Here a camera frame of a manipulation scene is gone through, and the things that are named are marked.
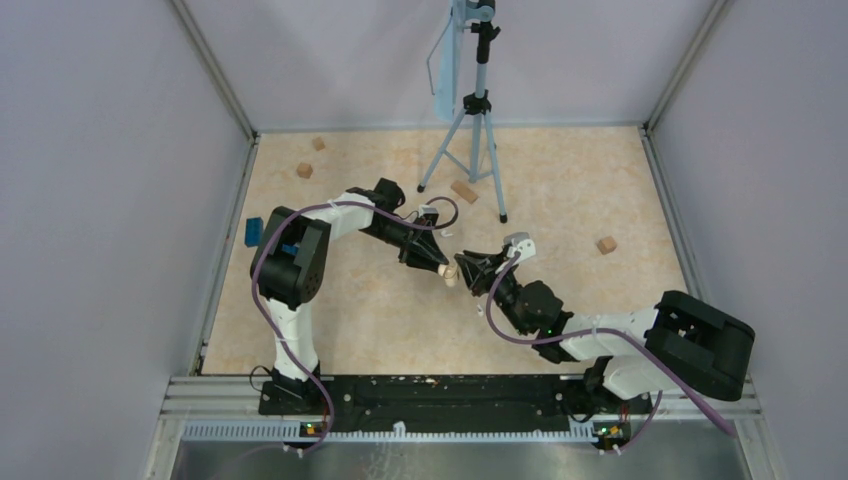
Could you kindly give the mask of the beige charging case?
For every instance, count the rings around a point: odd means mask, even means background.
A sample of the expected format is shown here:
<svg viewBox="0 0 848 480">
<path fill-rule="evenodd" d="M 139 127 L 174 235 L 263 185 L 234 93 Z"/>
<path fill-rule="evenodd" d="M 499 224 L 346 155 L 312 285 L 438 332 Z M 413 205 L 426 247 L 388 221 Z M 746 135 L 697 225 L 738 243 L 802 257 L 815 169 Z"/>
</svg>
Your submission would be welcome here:
<svg viewBox="0 0 848 480">
<path fill-rule="evenodd" d="M 443 279 L 445 285 L 452 288 L 458 282 L 458 267 L 455 264 L 439 265 L 437 274 Z"/>
</svg>

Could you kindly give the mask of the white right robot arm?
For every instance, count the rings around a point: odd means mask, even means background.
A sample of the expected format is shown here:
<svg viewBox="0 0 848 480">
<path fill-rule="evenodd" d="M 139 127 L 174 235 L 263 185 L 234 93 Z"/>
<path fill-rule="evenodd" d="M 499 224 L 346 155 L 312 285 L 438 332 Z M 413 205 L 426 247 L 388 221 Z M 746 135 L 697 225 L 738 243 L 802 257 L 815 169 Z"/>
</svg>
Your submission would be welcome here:
<svg viewBox="0 0 848 480">
<path fill-rule="evenodd" d="M 673 387 L 728 402 L 742 396 L 754 329 L 685 292 L 666 291 L 641 310 L 578 315 L 543 281 L 521 284 L 518 261 L 506 252 L 465 250 L 455 259 L 470 293 L 487 298 L 485 315 L 498 308 L 516 331 L 498 330 L 499 337 L 552 363 L 600 361 L 600 376 L 586 385 L 589 404 L 600 412 Z"/>
</svg>

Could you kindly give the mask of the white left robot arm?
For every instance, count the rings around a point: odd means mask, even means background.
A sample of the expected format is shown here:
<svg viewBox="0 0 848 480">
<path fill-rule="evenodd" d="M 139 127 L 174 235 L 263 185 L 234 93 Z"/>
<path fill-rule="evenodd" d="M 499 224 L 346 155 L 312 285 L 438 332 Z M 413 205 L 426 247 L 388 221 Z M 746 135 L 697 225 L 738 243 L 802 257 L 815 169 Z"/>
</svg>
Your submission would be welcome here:
<svg viewBox="0 0 848 480">
<path fill-rule="evenodd" d="M 396 248 L 401 264 L 456 283 L 457 268 L 434 236 L 442 226 L 438 210 L 426 203 L 406 220 L 395 213 L 405 201 L 396 182 L 381 178 L 372 189 L 352 187 L 323 204 L 272 211 L 251 263 L 251 295 L 275 337 L 270 383 L 295 412 L 314 410 L 321 397 L 312 301 L 332 242 L 361 232 Z"/>
</svg>

